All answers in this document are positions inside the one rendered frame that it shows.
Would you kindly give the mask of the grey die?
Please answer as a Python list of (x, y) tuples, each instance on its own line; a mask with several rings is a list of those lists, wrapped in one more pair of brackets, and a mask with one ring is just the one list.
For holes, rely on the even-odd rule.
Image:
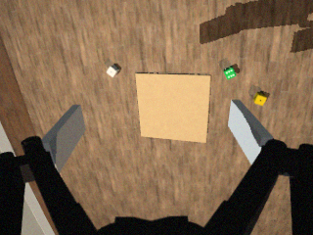
[(107, 73), (110, 75), (110, 76), (116, 76), (117, 73), (119, 71), (119, 68), (117, 68), (115, 65), (112, 65), (109, 67)]

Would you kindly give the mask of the yellow die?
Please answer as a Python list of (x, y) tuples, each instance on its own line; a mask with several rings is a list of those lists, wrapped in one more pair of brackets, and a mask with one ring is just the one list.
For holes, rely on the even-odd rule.
[(255, 104), (258, 104), (258, 105), (261, 105), (263, 106), (265, 101), (266, 101), (266, 96), (262, 93), (259, 93), (259, 92), (256, 92), (254, 98), (253, 98), (253, 101)]

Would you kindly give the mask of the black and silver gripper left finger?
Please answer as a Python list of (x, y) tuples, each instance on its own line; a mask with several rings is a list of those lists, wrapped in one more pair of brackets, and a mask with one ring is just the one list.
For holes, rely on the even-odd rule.
[(23, 156), (0, 154), (0, 235), (22, 235), (25, 183), (31, 181), (39, 186), (59, 235), (100, 235), (60, 176), (85, 130), (81, 105), (72, 105), (42, 139), (21, 142)]

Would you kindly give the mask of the tan square mat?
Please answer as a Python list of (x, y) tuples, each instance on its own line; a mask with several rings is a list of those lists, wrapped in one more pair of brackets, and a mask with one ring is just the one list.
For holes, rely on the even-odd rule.
[(210, 75), (135, 75), (141, 136), (206, 143)]

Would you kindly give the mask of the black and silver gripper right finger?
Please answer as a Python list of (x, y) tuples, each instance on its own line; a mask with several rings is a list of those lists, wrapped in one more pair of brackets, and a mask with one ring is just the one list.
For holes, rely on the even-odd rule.
[(241, 100), (231, 100), (228, 126), (251, 167), (199, 235), (250, 235), (279, 175), (290, 178), (292, 235), (313, 235), (313, 145), (288, 148)]

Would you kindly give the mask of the green die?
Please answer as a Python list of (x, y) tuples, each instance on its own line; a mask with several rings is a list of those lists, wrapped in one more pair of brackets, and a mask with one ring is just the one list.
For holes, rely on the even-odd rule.
[(224, 73), (225, 73), (227, 79), (230, 79), (230, 78), (236, 76), (236, 72), (235, 72), (233, 66), (230, 66), (230, 67), (224, 69)]

